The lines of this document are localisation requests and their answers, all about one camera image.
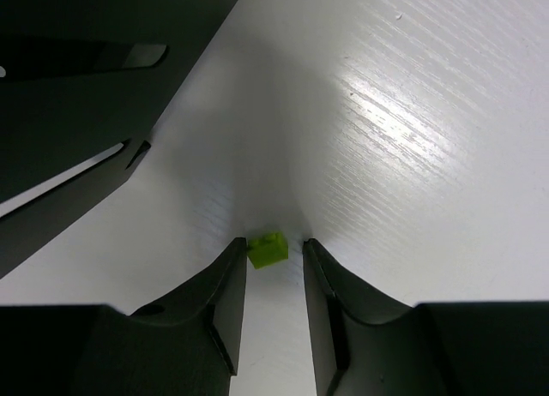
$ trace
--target white table surface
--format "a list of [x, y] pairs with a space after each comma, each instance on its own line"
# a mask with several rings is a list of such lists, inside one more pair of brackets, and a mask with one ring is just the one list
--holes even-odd
[[132, 312], [236, 236], [231, 395], [313, 395], [300, 243], [405, 303], [549, 299], [549, 0], [240, 0], [135, 175], [0, 281]]

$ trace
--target lime green block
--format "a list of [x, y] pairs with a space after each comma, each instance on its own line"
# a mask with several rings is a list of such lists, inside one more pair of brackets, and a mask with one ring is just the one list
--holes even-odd
[[254, 268], [260, 269], [288, 258], [288, 242], [277, 231], [248, 242], [248, 257]]

